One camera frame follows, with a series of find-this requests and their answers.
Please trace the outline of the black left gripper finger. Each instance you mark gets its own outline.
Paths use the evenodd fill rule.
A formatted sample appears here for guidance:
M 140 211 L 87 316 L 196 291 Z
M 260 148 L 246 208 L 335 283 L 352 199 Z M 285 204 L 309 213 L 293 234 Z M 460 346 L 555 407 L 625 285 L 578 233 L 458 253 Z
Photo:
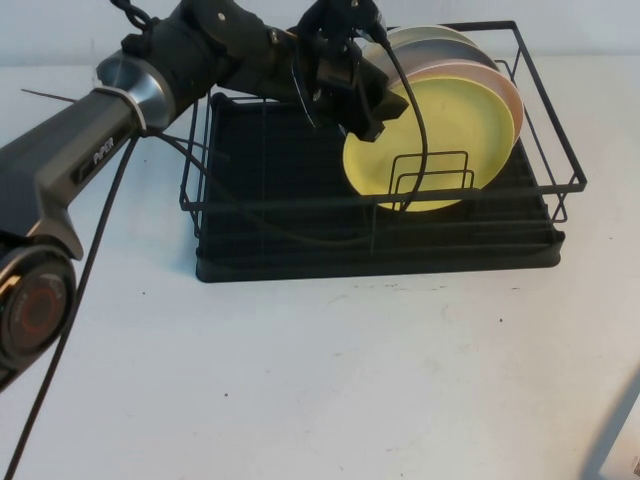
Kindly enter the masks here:
M 359 74 L 366 103 L 375 120 L 394 120 L 405 112 L 409 102 L 390 90 L 389 77 L 385 72 L 362 58 L 359 62 Z
M 374 117 L 366 99 L 360 96 L 346 98 L 339 109 L 339 124 L 365 142 L 376 141 L 385 129 L 383 122 Z

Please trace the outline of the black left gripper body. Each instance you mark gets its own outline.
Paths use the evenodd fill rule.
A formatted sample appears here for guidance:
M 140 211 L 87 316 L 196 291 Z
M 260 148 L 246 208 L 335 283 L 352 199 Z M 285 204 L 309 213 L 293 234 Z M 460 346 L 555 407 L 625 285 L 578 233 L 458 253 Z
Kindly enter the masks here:
M 339 109 L 346 98 L 365 98 L 359 74 L 362 53 L 354 42 L 355 32 L 288 29 L 285 33 L 298 103 L 309 123 L 314 127 L 340 125 Z

